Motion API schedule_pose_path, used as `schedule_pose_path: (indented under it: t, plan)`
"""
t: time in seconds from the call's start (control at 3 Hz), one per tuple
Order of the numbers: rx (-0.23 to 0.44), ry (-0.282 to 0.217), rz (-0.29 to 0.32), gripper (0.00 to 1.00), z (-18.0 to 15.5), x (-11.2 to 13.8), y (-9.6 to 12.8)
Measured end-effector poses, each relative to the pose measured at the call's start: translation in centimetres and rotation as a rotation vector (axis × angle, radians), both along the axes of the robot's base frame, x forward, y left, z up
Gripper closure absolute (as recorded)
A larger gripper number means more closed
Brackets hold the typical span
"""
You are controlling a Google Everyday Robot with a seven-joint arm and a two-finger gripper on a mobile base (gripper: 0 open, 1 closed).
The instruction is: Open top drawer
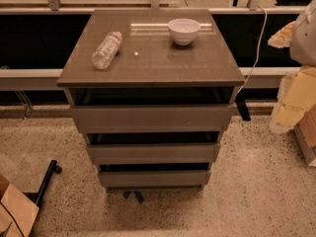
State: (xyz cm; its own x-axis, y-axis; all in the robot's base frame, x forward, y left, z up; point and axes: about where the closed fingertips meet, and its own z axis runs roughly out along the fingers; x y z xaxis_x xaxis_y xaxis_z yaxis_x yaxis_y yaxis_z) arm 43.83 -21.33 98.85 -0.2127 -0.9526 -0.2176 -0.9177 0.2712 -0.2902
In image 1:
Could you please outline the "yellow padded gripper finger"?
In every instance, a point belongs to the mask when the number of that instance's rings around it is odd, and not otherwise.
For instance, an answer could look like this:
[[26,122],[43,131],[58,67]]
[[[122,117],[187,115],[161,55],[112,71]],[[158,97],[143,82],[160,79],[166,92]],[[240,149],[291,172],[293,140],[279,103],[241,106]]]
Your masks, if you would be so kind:
[[298,20],[281,28],[268,40],[275,48],[289,48],[290,57],[301,64],[297,73],[287,73],[280,81],[277,103],[269,128],[274,133],[293,129],[316,104],[315,24]]

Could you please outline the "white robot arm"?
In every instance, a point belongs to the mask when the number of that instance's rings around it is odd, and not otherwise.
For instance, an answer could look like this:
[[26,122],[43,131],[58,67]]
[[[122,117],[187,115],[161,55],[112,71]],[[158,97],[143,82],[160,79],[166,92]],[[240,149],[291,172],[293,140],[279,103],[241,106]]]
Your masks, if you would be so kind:
[[271,36],[268,45],[288,47],[291,59],[302,65],[297,73],[281,79],[269,124],[272,132],[286,133],[316,105],[316,0]]

